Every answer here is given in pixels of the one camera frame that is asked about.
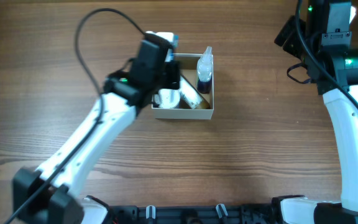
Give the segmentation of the white leaf-print tube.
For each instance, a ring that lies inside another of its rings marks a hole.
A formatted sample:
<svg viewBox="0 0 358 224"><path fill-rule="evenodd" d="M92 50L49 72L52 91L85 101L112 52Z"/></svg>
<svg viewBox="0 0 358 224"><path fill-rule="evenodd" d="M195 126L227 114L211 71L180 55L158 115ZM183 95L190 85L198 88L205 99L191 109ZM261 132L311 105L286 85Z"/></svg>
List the white leaf-print tube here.
<svg viewBox="0 0 358 224"><path fill-rule="evenodd" d="M193 110L208 110L210 104L206 99L190 84L184 77L180 77L180 96L181 99Z"/></svg>

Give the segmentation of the cotton swab tub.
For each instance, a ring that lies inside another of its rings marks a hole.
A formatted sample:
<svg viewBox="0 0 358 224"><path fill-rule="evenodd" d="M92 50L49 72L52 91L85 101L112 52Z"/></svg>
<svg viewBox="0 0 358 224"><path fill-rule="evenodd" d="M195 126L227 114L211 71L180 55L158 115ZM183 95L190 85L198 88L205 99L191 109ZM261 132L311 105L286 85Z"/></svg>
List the cotton swab tub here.
<svg viewBox="0 0 358 224"><path fill-rule="evenodd" d="M157 108L174 109L178 108L181 96L178 90L161 89L153 96L153 104Z"/></svg>

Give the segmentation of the clear spray bottle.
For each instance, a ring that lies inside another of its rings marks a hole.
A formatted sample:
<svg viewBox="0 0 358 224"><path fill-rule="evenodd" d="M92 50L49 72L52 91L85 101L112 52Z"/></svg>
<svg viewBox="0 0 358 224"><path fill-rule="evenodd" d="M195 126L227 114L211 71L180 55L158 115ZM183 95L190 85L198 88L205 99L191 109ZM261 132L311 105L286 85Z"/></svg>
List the clear spray bottle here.
<svg viewBox="0 0 358 224"><path fill-rule="evenodd" d="M208 94L211 90L212 77L213 77L213 48L207 46L203 55L197 63L197 80L196 87L201 94Z"/></svg>

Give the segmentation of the blue white toothbrush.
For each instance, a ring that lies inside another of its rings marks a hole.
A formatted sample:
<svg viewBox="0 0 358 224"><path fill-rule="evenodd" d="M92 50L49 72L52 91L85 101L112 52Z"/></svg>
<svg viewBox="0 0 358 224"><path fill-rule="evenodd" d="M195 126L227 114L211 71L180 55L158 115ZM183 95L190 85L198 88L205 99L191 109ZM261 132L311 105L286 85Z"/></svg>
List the blue white toothbrush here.
<svg viewBox="0 0 358 224"><path fill-rule="evenodd" d="M178 46L178 36L176 34L173 35L173 40L172 40L172 48L170 49L170 61L173 61L175 58L175 51L177 49Z"/></svg>

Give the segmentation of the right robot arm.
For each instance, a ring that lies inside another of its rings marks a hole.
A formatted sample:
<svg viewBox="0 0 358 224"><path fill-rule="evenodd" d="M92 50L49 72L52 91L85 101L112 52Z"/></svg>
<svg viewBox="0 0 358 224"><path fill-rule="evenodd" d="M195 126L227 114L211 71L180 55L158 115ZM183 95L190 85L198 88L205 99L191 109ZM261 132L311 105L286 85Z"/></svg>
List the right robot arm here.
<svg viewBox="0 0 358 224"><path fill-rule="evenodd" d="M278 223L358 223L358 49L351 47L350 1L310 1L308 17L296 12L275 44L298 58L330 115L341 166L341 198L316 201L302 195L272 200Z"/></svg>

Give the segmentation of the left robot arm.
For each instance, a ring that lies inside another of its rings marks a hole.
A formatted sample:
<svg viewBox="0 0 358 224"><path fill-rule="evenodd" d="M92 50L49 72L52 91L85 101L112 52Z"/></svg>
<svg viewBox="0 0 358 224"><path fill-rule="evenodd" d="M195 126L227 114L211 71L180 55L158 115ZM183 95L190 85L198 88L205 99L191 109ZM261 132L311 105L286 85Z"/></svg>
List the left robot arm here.
<svg viewBox="0 0 358 224"><path fill-rule="evenodd" d="M115 138L152 103L160 89L180 87L174 59L177 37L147 31L129 71L110 74L85 120L67 142L34 171L20 169L12 180L13 214L26 223L110 223L109 206L92 196L78 199L88 174Z"/></svg>

